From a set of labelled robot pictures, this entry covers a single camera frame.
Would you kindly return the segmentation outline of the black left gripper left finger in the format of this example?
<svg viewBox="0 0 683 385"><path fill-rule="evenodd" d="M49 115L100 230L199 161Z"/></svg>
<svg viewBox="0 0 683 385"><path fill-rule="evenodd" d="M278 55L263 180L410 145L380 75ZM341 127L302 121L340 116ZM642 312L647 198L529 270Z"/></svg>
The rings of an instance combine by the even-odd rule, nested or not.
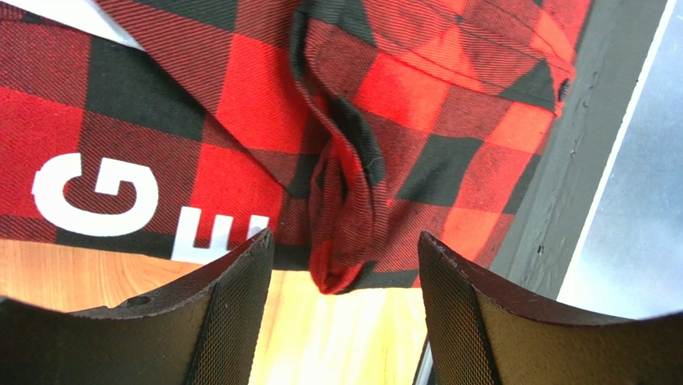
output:
<svg viewBox="0 0 683 385"><path fill-rule="evenodd" d="M63 313L1 300L4 384L246 384L273 268L263 230L120 305Z"/></svg>

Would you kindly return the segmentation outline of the red black plaid shirt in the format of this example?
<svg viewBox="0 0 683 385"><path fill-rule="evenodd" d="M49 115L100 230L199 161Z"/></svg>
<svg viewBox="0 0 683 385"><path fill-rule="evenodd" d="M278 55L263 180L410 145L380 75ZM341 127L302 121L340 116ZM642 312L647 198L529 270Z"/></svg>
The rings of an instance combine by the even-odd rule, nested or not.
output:
<svg viewBox="0 0 683 385"><path fill-rule="evenodd" d="M1 235L205 264L263 228L323 294L488 267L589 1L99 1L122 44L1 4Z"/></svg>

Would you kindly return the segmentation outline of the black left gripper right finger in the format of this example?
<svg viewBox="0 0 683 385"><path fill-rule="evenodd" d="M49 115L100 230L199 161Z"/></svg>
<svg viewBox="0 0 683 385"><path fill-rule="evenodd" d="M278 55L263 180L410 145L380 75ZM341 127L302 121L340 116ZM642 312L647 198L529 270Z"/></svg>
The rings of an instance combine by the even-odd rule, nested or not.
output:
<svg viewBox="0 0 683 385"><path fill-rule="evenodd" d="M524 289L429 233L418 241L440 384L679 384L682 316L631 320Z"/></svg>

